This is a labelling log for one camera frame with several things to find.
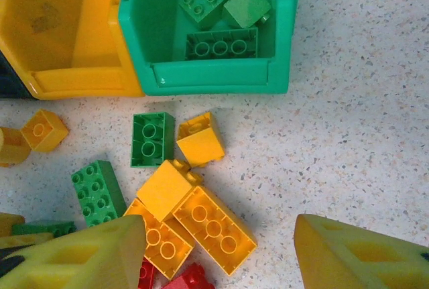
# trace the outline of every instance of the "white speckled surface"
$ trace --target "white speckled surface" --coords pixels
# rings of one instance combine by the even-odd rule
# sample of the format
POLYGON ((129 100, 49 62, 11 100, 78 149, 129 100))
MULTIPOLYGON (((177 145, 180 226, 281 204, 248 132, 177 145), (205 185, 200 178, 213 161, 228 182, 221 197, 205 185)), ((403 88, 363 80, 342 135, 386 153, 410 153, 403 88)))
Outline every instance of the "white speckled surface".
POLYGON ((132 114, 180 123, 211 110, 227 156, 200 171, 259 240, 230 278, 194 251, 217 288, 303 288, 298 213, 429 245, 427 2, 300 0, 287 95, 0 101, 3 126, 45 108, 70 128, 54 152, 0 170, 0 211, 82 225, 70 175, 96 159, 112 162, 129 204, 154 171, 129 167, 132 114))

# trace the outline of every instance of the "yellow foam block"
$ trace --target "yellow foam block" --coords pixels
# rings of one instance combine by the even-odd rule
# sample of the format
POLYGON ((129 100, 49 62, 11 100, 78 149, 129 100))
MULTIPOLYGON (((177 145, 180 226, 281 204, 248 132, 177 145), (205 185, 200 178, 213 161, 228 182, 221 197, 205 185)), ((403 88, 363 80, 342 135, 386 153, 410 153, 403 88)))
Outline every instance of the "yellow foam block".
POLYGON ((12 226, 22 223, 25 223, 25 219, 21 215, 0 212, 0 237, 9 237, 12 235, 12 226))
POLYGON ((429 248, 316 215, 298 215, 306 289, 427 289, 429 248))
POLYGON ((143 219, 121 217, 31 246, 0 278, 2 289, 136 289, 146 247, 143 219))
POLYGON ((54 235, 52 233, 37 233, 37 234, 24 234, 12 235, 11 237, 0 237, 0 249, 8 247, 19 247, 21 245, 41 244, 52 240, 54 235))
POLYGON ((203 167, 225 156, 221 133, 210 112, 180 124, 177 144, 192 167, 203 167))
POLYGON ((194 238, 175 219, 158 222, 136 198, 125 215, 141 215, 146 225, 145 258, 171 280, 195 247, 194 238))
POLYGON ((43 109, 21 128, 22 135, 35 152, 51 152, 68 135, 67 127, 55 113, 43 109))
POLYGON ((22 163, 30 152, 31 148, 18 129, 0 127, 0 166, 22 163))
POLYGON ((171 219, 183 198, 201 184, 202 177, 189 170, 186 162, 166 160, 138 190, 137 197, 159 222, 171 219))
POLYGON ((186 197, 174 217, 229 276, 257 247, 242 220, 202 186, 186 197))

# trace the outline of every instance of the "green plastic bin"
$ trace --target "green plastic bin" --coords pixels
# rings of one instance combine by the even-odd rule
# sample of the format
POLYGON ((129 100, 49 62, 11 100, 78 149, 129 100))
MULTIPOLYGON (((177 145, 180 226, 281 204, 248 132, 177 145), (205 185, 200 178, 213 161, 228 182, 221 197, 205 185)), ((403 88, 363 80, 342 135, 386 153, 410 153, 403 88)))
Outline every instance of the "green plastic bin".
MULTIPOLYGON (((186 37, 198 28, 179 1, 121 0, 119 23, 147 95, 287 92, 298 0, 268 0, 258 58, 192 61, 185 61, 186 37)), ((221 21, 210 30, 230 29, 221 21)))

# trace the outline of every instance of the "yellow plastic bin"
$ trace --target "yellow plastic bin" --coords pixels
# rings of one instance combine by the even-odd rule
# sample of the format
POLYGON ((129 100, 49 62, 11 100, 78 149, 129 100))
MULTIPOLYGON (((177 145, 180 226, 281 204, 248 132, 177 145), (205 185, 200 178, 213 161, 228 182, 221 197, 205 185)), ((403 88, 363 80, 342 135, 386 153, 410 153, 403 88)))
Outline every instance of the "yellow plastic bin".
POLYGON ((0 50, 38 99, 143 96, 120 0, 0 0, 0 50))

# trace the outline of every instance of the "red lego brick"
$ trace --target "red lego brick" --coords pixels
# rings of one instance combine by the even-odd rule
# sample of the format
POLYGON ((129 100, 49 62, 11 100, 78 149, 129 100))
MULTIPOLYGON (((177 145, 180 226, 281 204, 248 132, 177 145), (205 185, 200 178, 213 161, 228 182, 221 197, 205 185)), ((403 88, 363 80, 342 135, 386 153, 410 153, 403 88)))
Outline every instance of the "red lego brick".
POLYGON ((202 266, 191 264, 180 277, 163 289, 215 289, 215 286, 208 283, 202 266))
POLYGON ((155 280, 155 267, 143 259, 143 263, 140 268, 140 279, 137 289, 152 289, 155 280))

